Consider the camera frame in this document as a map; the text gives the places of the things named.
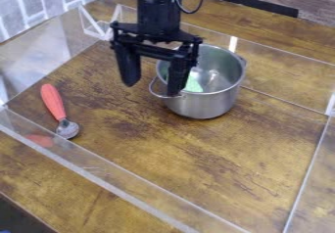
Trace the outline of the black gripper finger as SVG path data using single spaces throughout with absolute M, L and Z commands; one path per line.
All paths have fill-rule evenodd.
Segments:
M 114 51 L 122 81 L 129 87 L 131 87 L 138 83 L 142 77 L 141 56 L 130 46 L 126 46 L 119 42 L 114 43 Z
M 186 87 L 191 69 L 197 66 L 197 61 L 191 54 L 182 54 L 173 58 L 169 66 L 167 75 L 167 95 L 177 96 Z

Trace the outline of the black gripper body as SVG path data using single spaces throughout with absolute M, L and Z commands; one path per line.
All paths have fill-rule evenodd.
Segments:
M 118 56 L 147 56 L 162 60 L 174 57 L 193 59 L 203 40 L 181 29 L 181 13 L 195 14 L 202 7 L 189 11 L 182 0 L 138 0 L 138 22 L 113 22 L 111 48 Z

